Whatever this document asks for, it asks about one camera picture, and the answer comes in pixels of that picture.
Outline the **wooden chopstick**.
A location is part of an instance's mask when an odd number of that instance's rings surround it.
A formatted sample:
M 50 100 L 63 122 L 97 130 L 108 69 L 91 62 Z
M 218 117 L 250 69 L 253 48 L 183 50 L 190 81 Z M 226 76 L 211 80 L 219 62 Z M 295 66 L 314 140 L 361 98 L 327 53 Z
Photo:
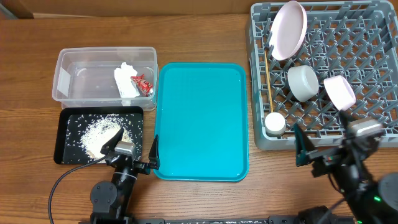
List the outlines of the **wooden chopstick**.
M 271 79 L 270 79 L 270 74 L 269 74 L 267 50 L 264 50 L 264 62 L 265 62 L 265 68 L 266 68 L 266 80 L 267 80 L 267 90 L 268 90 L 268 98 L 269 98 L 269 105 L 270 105 L 269 106 L 270 113 L 273 113 L 274 107 L 273 107 L 273 100 L 272 100 Z

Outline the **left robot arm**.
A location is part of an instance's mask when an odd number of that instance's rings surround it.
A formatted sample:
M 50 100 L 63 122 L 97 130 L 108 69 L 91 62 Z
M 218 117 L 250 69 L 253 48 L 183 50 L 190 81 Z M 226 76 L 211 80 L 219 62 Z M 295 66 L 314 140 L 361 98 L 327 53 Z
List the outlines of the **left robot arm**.
M 159 137 L 155 136 L 149 153 L 149 162 L 136 158 L 135 144 L 122 140 L 124 130 L 120 129 L 102 148 L 104 160 L 114 168 L 110 181 L 98 182 L 91 190 L 93 211 L 90 223 L 134 223 L 127 214 L 129 200 L 139 174 L 149 175 L 160 167 Z

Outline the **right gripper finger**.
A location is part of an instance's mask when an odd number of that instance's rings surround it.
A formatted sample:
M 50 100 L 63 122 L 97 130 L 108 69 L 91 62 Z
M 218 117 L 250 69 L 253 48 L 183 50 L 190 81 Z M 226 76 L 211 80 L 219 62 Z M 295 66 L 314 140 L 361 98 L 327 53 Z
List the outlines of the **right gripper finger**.
M 345 129 L 345 138 L 352 138 L 353 134 L 351 129 L 348 127 L 350 122 L 353 121 L 353 117 L 349 114 L 346 113 L 343 110 L 339 110 L 339 118 L 340 118 L 340 123 L 342 127 Z
M 298 124 L 294 124 L 296 166 L 305 166 L 312 163 L 315 159 L 313 153 L 316 152 L 315 146 L 304 133 Z

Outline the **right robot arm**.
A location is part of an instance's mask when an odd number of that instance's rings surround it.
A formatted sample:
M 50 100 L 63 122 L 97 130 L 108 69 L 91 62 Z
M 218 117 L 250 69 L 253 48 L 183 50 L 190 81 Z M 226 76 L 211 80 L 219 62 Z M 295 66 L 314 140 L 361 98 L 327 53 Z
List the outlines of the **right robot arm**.
M 327 175 L 333 188 L 346 202 L 358 223 L 397 223 L 397 173 L 374 180 L 364 161 L 378 149 L 384 126 L 367 117 L 354 119 L 339 112 L 345 129 L 340 145 L 319 150 L 295 124 L 296 165 L 312 165 L 312 175 Z

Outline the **large pink plate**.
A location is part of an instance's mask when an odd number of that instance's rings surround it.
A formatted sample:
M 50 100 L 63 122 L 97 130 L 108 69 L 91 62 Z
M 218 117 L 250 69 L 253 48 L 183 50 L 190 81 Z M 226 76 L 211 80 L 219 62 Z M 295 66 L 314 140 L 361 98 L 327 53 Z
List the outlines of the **large pink plate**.
M 291 58 L 301 47 L 307 31 L 307 13 L 297 1 L 285 3 L 272 23 L 269 44 L 276 60 Z

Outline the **rice leftovers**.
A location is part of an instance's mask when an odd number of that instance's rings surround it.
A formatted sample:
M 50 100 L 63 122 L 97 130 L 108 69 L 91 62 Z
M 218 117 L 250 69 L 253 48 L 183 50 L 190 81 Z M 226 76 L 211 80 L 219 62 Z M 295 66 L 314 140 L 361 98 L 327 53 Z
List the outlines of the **rice leftovers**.
M 122 140 L 135 144 L 135 158 L 142 156 L 141 114 L 74 114 L 67 121 L 64 155 L 67 162 L 95 161 L 102 146 L 123 129 Z

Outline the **red snack wrapper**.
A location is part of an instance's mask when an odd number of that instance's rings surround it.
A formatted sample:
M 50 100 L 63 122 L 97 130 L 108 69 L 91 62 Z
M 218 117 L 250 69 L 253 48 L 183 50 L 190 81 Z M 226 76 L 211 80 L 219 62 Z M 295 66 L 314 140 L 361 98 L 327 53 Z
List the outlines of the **red snack wrapper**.
M 131 80 L 136 84 L 137 88 L 144 96 L 151 96 L 151 94 L 153 94 L 154 86 L 145 80 L 144 74 L 139 76 L 131 76 Z

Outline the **grey bowl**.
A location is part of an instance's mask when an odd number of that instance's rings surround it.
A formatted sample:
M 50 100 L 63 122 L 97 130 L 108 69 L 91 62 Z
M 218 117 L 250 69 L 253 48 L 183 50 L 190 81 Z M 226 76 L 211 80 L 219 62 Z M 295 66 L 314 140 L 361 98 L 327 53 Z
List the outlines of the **grey bowl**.
M 290 68 L 287 79 L 292 94 L 300 102 L 309 100 L 319 91 L 318 78 L 308 65 Z

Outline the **white cup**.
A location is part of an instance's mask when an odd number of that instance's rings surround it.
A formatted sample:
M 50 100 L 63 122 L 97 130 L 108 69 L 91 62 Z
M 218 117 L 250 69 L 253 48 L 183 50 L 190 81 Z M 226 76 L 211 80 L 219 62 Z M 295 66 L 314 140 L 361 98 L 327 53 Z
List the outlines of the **white cup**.
M 281 136 L 286 130 L 286 120 L 278 112 L 269 113 L 265 117 L 264 125 L 268 136 Z

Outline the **white tissue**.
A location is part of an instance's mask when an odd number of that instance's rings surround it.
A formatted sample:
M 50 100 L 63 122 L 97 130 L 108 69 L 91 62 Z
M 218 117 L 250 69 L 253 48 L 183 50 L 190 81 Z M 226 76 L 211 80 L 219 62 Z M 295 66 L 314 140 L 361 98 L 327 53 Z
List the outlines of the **white tissue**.
M 135 98 L 140 95 L 139 90 L 133 83 L 131 77 L 136 77 L 137 71 L 132 65 L 123 62 L 114 70 L 114 79 L 121 98 Z

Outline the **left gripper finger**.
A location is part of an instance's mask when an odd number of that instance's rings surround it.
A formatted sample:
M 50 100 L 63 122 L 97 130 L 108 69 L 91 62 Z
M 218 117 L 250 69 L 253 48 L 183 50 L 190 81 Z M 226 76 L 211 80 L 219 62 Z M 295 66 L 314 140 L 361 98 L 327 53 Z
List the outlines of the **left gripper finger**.
M 149 152 L 149 166 L 151 169 L 158 170 L 160 168 L 159 159 L 159 136 L 156 134 Z
M 114 151 L 114 148 L 117 146 L 118 142 L 123 139 L 123 134 L 124 134 L 124 129 L 120 128 L 118 132 L 102 146 L 100 153 L 107 155 L 111 151 Z

